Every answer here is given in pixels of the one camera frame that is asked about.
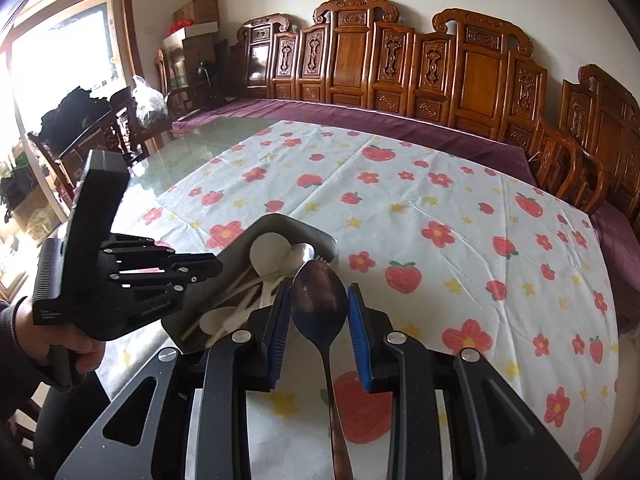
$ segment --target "clear plastic bag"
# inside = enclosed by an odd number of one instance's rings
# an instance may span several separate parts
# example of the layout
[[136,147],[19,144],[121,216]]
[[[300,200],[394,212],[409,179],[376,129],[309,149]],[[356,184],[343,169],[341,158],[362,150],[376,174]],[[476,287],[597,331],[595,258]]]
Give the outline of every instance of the clear plastic bag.
[[142,79],[140,76],[133,76],[136,87],[131,93],[136,100],[136,116],[143,128],[148,128],[159,121],[165,121],[169,113],[164,104],[164,96]]

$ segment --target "person's leg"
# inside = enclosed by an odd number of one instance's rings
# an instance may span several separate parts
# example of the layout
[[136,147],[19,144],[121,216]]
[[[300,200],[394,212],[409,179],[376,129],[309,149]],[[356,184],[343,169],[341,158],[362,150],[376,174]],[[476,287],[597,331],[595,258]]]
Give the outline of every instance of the person's leg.
[[51,388],[44,401],[33,442],[33,461],[43,480],[53,480],[56,472],[78,441],[109,405],[95,372],[70,392]]

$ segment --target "silver screw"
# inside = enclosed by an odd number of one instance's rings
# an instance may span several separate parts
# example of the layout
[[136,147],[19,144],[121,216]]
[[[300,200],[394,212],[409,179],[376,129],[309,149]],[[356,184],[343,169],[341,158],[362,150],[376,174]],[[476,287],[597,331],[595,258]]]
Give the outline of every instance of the silver screw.
[[178,355],[178,352],[175,348],[163,348],[158,352],[158,359],[160,359],[163,363],[168,363],[169,361],[173,361]]
[[251,332],[248,330],[236,330],[231,339],[236,343],[246,343],[251,339]]
[[480,358],[480,354],[475,348],[465,348],[460,352],[460,355],[462,355],[462,358],[469,363],[475,363]]
[[406,336],[402,332],[389,332],[386,336],[386,340],[392,345],[401,345],[406,341]]

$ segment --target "human hand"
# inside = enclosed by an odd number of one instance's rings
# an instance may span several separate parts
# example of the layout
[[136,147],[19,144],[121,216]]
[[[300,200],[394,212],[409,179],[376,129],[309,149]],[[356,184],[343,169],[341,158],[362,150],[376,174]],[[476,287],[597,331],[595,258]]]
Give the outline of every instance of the human hand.
[[22,351],[39,366],[49,365],[51,345],[60,345],[80,354],[76,360],[79,374],[95,370],[104,357],[104,342],[90,338],[75,325],[34,325],[28,300],[18,307],[14,330]]

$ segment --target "floral tablecloth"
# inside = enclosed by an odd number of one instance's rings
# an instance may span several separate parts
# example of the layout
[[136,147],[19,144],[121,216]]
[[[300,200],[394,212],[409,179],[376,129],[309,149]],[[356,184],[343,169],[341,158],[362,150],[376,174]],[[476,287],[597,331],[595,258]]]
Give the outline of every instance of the floral tablecloth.
[[[494,170],[361,132],[282,121],[214,158],[130,225],[219,252],[280,212],[338,240],[335,268],[425,346],[473,346],[593,478],[616,402],[618,335],[587,215]],[[332,478],[318,352],[291,328],[274,392],[248,399],[255,478]],[[111,393],[165,344],[157,325],[108,346]],[[390,403],[360,389],[346,327],[332,369],[356,478],[386,478]],[[446,414],[441,410],[442,428]],[[443,431],[445,448],[448,447]],[[445,470],[450,476],[450,466]]]

